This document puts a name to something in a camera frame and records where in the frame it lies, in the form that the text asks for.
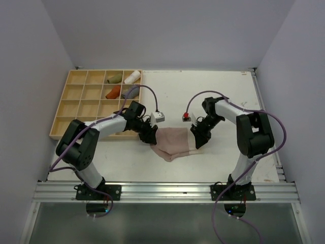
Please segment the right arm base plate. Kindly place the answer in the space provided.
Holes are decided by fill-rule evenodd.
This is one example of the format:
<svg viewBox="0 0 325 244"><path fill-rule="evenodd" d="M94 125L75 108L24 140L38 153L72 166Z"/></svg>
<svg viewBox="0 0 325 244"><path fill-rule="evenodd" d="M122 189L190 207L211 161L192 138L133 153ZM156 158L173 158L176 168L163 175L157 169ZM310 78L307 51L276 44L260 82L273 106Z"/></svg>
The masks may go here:
<svg viewBox="0 0 325 244"><path fill-rule="evenodd" d="M211 199L215 201L228 185L216 182L210 185ZM256 194L252 184L234 185L219 198L219 201L255 201Z"/></svg>

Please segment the orange and cream underwear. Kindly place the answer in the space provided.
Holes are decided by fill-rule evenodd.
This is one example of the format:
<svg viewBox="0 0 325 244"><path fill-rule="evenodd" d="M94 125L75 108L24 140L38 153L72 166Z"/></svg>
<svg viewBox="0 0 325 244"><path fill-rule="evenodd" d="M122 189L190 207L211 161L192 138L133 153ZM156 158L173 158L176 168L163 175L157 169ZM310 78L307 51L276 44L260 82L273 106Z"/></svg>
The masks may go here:
<svg viewBox="0 0 325 244"><path fill-rule="evenodd" d="M106 94L105 98L106 99L116 99L116 98L118 98L119 95L120 95L120 90L121 90L121 86L120 85L114 86L111 89L111 91Z"/></svg>

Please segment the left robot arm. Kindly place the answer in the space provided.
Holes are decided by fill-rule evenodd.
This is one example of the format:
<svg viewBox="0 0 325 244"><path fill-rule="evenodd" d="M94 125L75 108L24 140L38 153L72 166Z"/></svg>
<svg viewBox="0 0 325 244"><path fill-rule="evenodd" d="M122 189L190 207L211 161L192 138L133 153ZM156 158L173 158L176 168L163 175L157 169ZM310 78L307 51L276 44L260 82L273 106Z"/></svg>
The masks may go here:
<svg viewBox="0 0 325 244"><path fill-rule="evenodd" d="M57 148L58 160L69 164L85 185L93 199L104 197L105 179L97 171L93 158L98 141L111 134L134 131L140 140L150 145L156 145L157 125L152 125L150 119L144 119L142 114L145 106L132 101L127 108L122 108L106 118L82 122L75 119L70 122Z"/></svg>

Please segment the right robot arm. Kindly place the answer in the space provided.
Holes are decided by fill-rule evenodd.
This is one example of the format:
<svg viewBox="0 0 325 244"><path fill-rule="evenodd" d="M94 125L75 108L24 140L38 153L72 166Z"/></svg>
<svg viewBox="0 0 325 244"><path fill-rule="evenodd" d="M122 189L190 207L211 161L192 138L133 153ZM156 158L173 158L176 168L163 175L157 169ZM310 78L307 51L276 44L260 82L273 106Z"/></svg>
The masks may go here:
<svg viewBox="0 0 325 244"><path fill-rule="evenodd" d="M245 111L222 97L206 98L202 107L206 116L190 128L197 149L209 142L212 129L221 121L228 120L236 126L240 155L229 175L226 193L231 199L239 199L244 194L243 186L251 184L257 162L274 146L268 116L261 111Z"/></svg>

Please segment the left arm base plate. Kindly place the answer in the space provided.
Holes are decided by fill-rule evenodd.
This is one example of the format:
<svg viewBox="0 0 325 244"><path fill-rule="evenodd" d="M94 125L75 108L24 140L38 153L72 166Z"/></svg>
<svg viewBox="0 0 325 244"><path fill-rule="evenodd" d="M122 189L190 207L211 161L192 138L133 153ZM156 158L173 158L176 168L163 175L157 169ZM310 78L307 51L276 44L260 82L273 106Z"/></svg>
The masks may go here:
<svg viewBox="0 0 325 244"><path fill-rule="evenodd" d="M121 185L102 185L99 189L91 189L86 185L76 185L74 190L76 190L76 200L86 201L119 201L122 193Z"/></svg>

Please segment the pink underwear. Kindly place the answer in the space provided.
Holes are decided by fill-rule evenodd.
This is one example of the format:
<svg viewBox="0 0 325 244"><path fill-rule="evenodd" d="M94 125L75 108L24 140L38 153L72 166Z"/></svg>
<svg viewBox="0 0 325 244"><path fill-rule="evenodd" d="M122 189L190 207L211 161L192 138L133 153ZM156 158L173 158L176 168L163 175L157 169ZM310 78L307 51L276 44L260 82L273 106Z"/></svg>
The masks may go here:
<svg viewBox="0 0 325 244"><path fill-rule="evenodd" d="M195 137L189 128L159 128L155 136L157 143L150 147L167 162L176 158L203 154L202 149L196 149Z"/></svg>

